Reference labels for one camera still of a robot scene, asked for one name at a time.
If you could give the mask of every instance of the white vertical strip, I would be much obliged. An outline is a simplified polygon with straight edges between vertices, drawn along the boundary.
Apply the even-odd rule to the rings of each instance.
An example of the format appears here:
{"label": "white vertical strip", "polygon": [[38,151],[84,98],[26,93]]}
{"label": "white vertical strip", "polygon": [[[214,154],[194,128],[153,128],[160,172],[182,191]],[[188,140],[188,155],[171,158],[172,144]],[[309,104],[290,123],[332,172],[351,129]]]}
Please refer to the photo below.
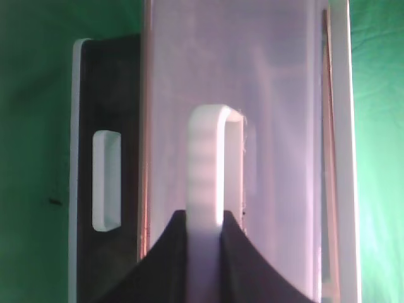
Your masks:
{"label": "white vertical strip", "polygon": [[348,0],[332,1],[331,76],[341,303],[362,302],[359,205]]}
{"label": "white vertical strip", "polygon": [[315,81],[315,2],[307,1],[306,4],[306,64],[307,64],[307,96],[306,96],[306,290],[311,299],[315,299],[314,293],[314,81]]}
{"label": "white vertical strip", "polygon": [[220,302],[220,233],[224,208],[235,211],[241,223],[242,163],[237,162],[242,162],[243,123],[244,117],[225,105],[199,106],[189,120],[188,303]]}

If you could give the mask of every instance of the green backdrop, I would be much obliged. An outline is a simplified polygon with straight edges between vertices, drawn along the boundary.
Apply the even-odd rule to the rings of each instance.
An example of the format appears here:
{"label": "green backdrop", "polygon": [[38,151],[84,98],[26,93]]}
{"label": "green backdrop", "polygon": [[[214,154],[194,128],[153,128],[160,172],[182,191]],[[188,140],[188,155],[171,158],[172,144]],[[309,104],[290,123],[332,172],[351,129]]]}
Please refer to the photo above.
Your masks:
{"label": "green backdrop", "polygon": [[67,302],[73,43],[138,32],[141,14],[140,0],[0,0],[2,303]]}
{"label": "green backdrop", "polygon": [[404,1],[351,0],[363,302],[404,300]]}
{"label": "green backdrop", "polygon": [[[73,42],[138,32],[141,12],[141,0],[0,1],[0,302],[67,302]],[[403,16],[404,1],[351,0],[365,303],[404,298]]]}

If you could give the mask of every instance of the white edge trim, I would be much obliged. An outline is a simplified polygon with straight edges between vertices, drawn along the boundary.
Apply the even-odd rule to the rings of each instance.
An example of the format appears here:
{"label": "white edge trim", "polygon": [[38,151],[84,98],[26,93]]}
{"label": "white edge trim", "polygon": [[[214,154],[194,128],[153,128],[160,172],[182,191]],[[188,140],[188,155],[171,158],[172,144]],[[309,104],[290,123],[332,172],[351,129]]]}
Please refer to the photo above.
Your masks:
{"label": "white edge trim", "polygon": [[70,180],[69,180],[69,251],[68,303],[77,302],[77,191],[78,141],[80,109],[81,48],[89,39],[80,39],[73,46],[70,120]]}

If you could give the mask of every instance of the white handle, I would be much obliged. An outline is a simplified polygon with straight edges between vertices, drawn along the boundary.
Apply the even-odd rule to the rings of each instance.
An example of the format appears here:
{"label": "white handle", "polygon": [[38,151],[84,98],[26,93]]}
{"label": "white handle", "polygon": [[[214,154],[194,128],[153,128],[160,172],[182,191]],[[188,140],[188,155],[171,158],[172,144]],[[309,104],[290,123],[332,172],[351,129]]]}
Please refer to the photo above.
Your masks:
{"label": "white handle", "polygon": [[226,105],[202,105],[188,127],[187,302],[219,302],[223,210],[239,225],[243,197],[244,117]]}
{"label": "white handle", "polygon": [[121,134],[93,136],[93,228],[108,232],[121,226]]}

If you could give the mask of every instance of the plastic container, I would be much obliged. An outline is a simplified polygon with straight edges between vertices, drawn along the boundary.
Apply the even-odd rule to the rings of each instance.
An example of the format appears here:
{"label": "plastic container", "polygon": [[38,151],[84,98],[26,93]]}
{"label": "plastic container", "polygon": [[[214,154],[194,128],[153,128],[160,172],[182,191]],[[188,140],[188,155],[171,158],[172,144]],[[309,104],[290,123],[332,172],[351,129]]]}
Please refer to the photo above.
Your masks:
{"label": "plastic container", "polygon": [[185,209],[189,122],[245,117],[242,224],[270,265],[321,293],[321,11],[314,0],[154,0],[148,15],[150,245]]}

